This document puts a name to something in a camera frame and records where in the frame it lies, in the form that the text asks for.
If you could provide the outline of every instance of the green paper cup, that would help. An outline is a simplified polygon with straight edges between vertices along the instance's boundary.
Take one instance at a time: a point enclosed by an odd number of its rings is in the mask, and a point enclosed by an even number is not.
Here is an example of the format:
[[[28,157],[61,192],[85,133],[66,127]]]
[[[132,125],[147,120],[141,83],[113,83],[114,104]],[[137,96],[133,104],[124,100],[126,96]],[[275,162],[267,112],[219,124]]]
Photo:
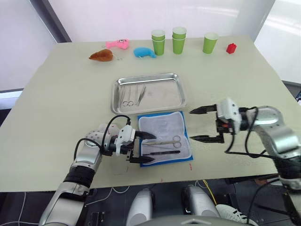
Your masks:
[[[175,39],[185,39],[186,38],[186,28],[185,27],[174,27],[173,28],[173,38]]]
[[[204,37],[203,52],[207,54],[212,53],[217,39],[218,35],[216,33],[206,33]]]
[[[185,39],[173,38],[173,51],[175,54],[181,54],[183,52]]]
[[[153,39],[155,41],[165,40],[165,31],[163,31],[163,30],[153,30],[151,32],[151,39]]]
[[[154,46],[154,52],[156,55],[160,56],[164,54],[165,39],[161,41],[156,41],[153,39],[152,44]]]

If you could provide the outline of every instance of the white cloth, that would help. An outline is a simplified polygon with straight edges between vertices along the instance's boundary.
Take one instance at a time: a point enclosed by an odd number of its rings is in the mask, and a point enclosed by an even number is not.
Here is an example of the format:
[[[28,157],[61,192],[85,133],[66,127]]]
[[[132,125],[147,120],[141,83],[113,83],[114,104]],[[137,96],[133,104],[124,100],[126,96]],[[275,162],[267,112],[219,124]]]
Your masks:
[[[173,144],[164,145],[141,145],[141,155],[148,154],[152,152],[165,152],[172,150],[179,150],[180,153],[175,154],[159,154],[159,155],[149,155],[155,160],[145,163],[144,165],[152,165],[157,162],[165,162],[169,160],[182,160],[191,157],[192,152],[190,148],[189,141],[185,136],[185,123],[183,116],[180,112],[174,112],[167,115],[151,116],[151,117],[141,117],[138,121],[139,130],[144,132],[149,132],[157,137],[157,139],[143,140],[143,143],[153,142],[153,141],[172,141],[174,136],[179,136],[181,138],[181,147],[175,148]]]

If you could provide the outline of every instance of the stainless steel tray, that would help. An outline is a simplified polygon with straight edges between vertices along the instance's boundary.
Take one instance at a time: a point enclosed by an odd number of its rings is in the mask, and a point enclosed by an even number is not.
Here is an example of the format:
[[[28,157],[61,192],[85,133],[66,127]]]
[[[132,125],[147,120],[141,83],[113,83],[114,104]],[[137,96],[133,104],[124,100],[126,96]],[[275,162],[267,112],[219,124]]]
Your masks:
[[[122,78],[113,84],[111,110],[115,114],[166,111],[186,103],[180,76],[174,73]]]

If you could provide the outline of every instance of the table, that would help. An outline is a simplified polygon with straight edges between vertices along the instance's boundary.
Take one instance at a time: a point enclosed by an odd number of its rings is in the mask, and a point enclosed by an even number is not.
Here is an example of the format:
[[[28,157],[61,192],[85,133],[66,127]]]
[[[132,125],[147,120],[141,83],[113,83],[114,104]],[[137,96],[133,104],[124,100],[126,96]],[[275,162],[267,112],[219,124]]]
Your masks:
[[[234,54],[227,45],[237,44]],[[128,50],[113,49],[122,60],[97,62],[88,57],[102,49],[103,42],[63,43],[55,46],[37,70],[15,107],[0,128],[0,191],[56,190],[68,173],[76,142],[88,131],[108,122],[111,86],[122,77],[172,72],[180,75],[188,104],[184,112],[189,136],[216,135],[215,114],[190,115],[189,111],[231,97],[239,106],[271,105],[286,124],[301,134],[301,108],[275,71],[246,36],[220,37],[213,54],[201,51],[202,38],[187,39],[184,52],[175,55],[172,41],[156,59],[135,58],[136,47],[152,48],[150,40],[130,42]],[[137,128],[136,116],[131,116]],[[117,121],[121,127],[124,119]],[[243,151],[246,132],[240,132],[233,151]],[[226,155],[225,144],[190,140],[194,160],[140,168],[126,156],[103,157],[92,187],[141,185],[210,178],[229,178],[275,173],[270,159]],[[252,134],[249,150],[263,145]]]

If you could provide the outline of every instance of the shoe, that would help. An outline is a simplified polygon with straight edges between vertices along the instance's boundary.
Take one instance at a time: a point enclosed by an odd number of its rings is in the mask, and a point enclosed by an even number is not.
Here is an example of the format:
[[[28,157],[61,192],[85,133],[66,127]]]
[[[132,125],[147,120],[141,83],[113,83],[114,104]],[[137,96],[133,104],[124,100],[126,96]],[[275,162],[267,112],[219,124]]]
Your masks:
[[[221,218],[227,219],[227,220],[234,220],[236,222],[246,224],[247,217],[244,214],[242,214],[241,212],[239,212],[237,209],[235,209],[231,206],[222,205],[222,204],[217,205],[216,208],[217,208],[217,211],[219,212]],[[258,226],[258,224],[251,219],[249,219],[249,224]]]

